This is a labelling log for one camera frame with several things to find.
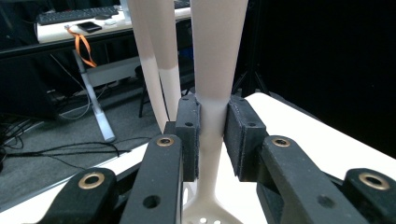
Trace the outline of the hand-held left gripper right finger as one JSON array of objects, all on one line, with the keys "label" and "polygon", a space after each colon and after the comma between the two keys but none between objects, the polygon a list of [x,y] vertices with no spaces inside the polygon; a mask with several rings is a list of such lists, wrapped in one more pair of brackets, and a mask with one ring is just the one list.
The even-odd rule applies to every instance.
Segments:
[{"label": "hand-held left gripper right finger", "polygon": [[229,101],[224,141],[234,174],[257,184],[268,224],[368,224],[295,141],[268,134],[247,100]]}]

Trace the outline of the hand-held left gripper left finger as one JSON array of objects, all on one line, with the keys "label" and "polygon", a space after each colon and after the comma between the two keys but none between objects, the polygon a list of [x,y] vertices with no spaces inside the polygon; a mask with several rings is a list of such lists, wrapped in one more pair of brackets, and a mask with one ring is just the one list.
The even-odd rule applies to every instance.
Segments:
[{"label": "hand-held left gripper left finger", "polygon": [[200,104],[182,97],[177,119],[149,141],[120,224],[181,224],[183,183],[198,177]]}]

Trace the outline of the beige perforated skimmer spoon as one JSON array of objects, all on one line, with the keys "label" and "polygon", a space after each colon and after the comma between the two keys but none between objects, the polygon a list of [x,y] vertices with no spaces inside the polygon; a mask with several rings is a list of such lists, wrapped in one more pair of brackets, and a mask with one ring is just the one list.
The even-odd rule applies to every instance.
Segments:
[{"label": "beige perforated skimmer spoon", "polygon": [[216,197],[223,133],[248,0],[191,0],[195,97],[201,105],[199,176],[184,205],[183,224],[239,220]]}]

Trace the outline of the beige solid spatula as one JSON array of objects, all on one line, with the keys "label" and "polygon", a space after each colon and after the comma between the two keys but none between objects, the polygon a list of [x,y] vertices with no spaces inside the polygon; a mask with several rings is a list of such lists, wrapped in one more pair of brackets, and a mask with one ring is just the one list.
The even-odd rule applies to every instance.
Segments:
[{"label": "beige solid spatula", "polygon": [[168,121],[163,100],[163,91],[159,77],[159,69],[154,56],[149,28],[144,16],[143,0],[127,0],[134,30],[135,43],[141,62],[148,97],[160,131],[163,132]]}]

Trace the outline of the white desk leg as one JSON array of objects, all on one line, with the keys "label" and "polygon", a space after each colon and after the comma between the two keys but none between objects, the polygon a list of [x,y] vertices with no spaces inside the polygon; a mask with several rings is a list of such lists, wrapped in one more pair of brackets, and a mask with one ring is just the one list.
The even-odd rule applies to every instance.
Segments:
[{"label": "white desk leg", "polygon": [[90,82],[87,70],[84,66],[84,62],[82,61],[75,49],[73,50],[73,54],[78,65],[78,71],[86,88],[86,92],[88,93],[90,102],[92,103],[92,111],[99,126],[100,132],[104,140],[108,143],[111,143],[116,139],[116,136],[107,120],[104,110],[98,102],[98,99],[94,92],[94,88]]}]

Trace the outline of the black tripod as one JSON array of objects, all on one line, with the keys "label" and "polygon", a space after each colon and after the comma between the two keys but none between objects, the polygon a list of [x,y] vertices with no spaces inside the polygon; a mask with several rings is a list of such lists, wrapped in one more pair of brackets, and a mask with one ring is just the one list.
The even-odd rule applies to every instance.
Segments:
[{"label": "black tripod", "polygon": [[262,34],[268,0],[248,0],[247,15],[233,82],[233,93],[246,97],[259,90],[269,94],[261,75]]}]

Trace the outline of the dark equipment cabinet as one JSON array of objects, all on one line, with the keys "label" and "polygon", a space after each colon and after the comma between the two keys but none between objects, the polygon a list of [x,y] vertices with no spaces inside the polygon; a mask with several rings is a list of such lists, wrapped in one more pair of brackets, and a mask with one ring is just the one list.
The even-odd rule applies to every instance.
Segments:
[{"label": "dark equipment cabinet", "polygon": [[57,113],[30,60],[0,62],[0,115],[54,120]]}]

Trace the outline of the black phone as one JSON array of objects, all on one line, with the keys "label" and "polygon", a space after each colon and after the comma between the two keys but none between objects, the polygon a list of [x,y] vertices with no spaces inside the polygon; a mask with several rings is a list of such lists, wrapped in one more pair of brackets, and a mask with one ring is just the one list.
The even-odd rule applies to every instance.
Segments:
[{"label": "black phone", "polygon": [[97,24],[95,24],[92,21],[86,21],[86,22],[83,22],[83,23],[78,23],[77,27],[80,30],[82,30],[82,31],[84,31],[84,32],[86,32],[88,34],[100,31],[102,29],[102,27],[100,25],[97,25]]}]

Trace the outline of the white background desk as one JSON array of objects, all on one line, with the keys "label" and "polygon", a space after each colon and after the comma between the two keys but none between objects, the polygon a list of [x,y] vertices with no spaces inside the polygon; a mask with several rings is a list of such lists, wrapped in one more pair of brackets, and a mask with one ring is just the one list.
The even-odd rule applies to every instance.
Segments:
[{"label": "white background desk", "polygon": [[[78,23],[92,21],[100,25],[100,31],[88,34],[77,27]],[[92,49],[96,68],[87,64],[84,66],[93,86],[101,86],[117,80],[134,77],[134,70],[140,65],[137,46],[134,38],[133,26],[125,20],[124,14],[107,20],[87,19],[68,21],[37,27],[37,39],[40,44],[60,44],[62,41],[71,43],[75,47],[75,38],[67,32],[69,26],[72,32],[84,35]]]}]

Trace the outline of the black keyboard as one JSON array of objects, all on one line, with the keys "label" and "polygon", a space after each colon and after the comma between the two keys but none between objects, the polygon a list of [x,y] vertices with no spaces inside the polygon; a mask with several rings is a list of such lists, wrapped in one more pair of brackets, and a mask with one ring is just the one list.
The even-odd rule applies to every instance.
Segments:
[{"label": "black keyboard", "polygon": [[40,25],[50,25],[68,21],[95,19],[97,17],[111,18],[118,14],[119,11],[114,7],[93,7],[62,12],[42,13],[36,17],[36,22]]}]

